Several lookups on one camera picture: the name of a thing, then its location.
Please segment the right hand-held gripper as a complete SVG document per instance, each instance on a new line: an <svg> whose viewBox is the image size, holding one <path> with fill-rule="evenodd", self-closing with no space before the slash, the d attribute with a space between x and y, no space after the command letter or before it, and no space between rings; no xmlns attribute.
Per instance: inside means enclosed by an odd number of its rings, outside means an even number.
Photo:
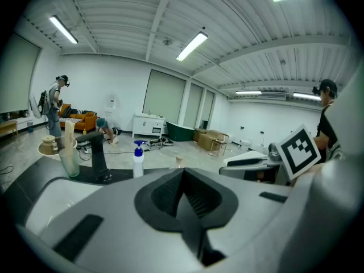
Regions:
<svg viewBox="0 0 364 273"><path fill-rule="evenodd" d="M332 80L313 87L324 108L315 137L302 125L277 145L290 180L323 170L363 177L363 67L339 92ZM282 161L269 157L231 160L219 174L235 179L273 184Z"/></svg>

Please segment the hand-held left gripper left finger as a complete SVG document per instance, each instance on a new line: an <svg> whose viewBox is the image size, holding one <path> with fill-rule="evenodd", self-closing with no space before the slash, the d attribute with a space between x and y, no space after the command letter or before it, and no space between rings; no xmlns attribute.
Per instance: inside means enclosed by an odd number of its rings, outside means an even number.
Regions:
<svg viewBox="0 0 364 273"><path fill-rule="evenodd" d="M200 271L179 233L155 230L135 208L137 191L165 174L108 185L54 180L17 230L56 271Z"/></svg>

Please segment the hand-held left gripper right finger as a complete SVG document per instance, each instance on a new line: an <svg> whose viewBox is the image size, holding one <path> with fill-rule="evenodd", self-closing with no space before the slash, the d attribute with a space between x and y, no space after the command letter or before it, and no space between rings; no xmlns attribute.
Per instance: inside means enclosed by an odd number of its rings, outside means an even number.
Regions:
<svg viewBox="0 0 364 273"><path fill-rule="evenodd" d="M206 172L229 188L238 208L207 235L223 260L191 272L308 272L345 238L363 204L363 160L332 160L294 187L259 184Z"/></svg>

